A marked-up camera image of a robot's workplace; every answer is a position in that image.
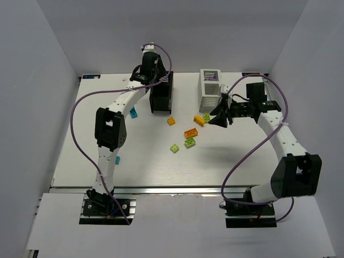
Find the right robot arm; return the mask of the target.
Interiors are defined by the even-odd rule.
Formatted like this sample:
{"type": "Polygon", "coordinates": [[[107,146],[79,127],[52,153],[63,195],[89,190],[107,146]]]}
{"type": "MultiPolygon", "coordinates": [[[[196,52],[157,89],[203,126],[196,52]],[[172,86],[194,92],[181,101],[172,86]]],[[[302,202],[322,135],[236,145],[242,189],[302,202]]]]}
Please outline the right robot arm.
{"type": "Polygon", "coordinates": [[[281,198],[313,196],[317,191],[322,160],[310,154],[295,138],[284,122],[282,109],[276,101],[270,101],[263,83],[246,85],[247,99],[236,102],[229,87],[221,90],[220,102],[210,113],[210,124],[226,128],[235,118],[252,118],[264,131],[271,143],[278,165],[271,179],[251,187],[244,194],[244,205],[262,205],[281,198]]]}

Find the light green square lego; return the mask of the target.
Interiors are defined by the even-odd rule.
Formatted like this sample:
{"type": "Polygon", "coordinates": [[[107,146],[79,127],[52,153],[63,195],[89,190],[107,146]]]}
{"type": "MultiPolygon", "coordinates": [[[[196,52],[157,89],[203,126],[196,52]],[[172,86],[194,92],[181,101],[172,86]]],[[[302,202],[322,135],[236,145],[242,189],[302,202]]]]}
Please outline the light green square lego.
{"type": "Polygon", "coordinates": [[[177,153],[180,150],[180,148],[179,148],[179,146],[177,144],[172,144],[170,146],[170,150],[175,154],[175,153],[177,153]]]}

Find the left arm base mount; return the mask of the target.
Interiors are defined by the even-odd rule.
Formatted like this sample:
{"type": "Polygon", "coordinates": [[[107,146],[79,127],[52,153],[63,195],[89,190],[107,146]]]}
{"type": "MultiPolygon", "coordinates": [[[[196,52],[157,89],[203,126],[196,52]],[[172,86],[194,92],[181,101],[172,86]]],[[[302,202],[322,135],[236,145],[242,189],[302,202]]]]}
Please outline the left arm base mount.
{"type": "Polygon", "coordinates": [[[87,190],[79,218],[80,225],[130,225],[134,217],[134,199],[119,198],[117,203],[107,193],[87,190]]]}

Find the green lego brick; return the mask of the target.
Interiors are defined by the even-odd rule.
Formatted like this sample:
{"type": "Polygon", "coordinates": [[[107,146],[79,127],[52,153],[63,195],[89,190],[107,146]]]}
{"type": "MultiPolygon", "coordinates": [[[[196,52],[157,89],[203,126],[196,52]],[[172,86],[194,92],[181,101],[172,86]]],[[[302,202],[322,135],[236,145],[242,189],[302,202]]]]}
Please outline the green lego brick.
{"type": "Polygon", "coordinates": [[[188,138],[188,139],[186,139],[184,144],[185,144],[186,148],[191,148],[196,144],[196,141],[194,140],[194,138],[188,138]]]}
{"type": "Polygon", "coordinates": [[[203,113],[203,120],[204,123],[208,123],[211,120],[211,116],[209,113],[203,113]]]}

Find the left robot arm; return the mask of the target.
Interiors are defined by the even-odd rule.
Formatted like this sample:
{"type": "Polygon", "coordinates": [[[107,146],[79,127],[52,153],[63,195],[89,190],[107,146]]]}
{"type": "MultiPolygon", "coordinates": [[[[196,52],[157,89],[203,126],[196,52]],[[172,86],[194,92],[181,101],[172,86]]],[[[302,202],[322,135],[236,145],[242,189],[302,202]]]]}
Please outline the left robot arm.
{"type": "Polygon", "coordinates": [[[95,138],[98,146],[98,168],[95,183],[87,196],[94,202],[107,202],[113,195],[113,174],[119,149],[126,141],[125,118],[134,105],[147,93],[151,84],[166,75],[160,54],[154,45],[142,48],[142,63],[135,67],[123,92],[108,107],[96,112],[95,138]]]}

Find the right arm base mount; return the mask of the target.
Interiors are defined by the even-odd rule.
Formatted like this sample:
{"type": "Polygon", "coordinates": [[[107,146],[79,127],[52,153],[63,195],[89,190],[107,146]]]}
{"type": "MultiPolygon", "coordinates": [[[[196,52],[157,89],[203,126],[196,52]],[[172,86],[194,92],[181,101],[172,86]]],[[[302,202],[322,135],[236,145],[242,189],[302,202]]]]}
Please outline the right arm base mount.
{"type": "Polygon", "coordinates": [[[227,228],[274,228],[277,227],[272,205],[241,205],[223,200],[219,208],[225,211],[227,228]]]}

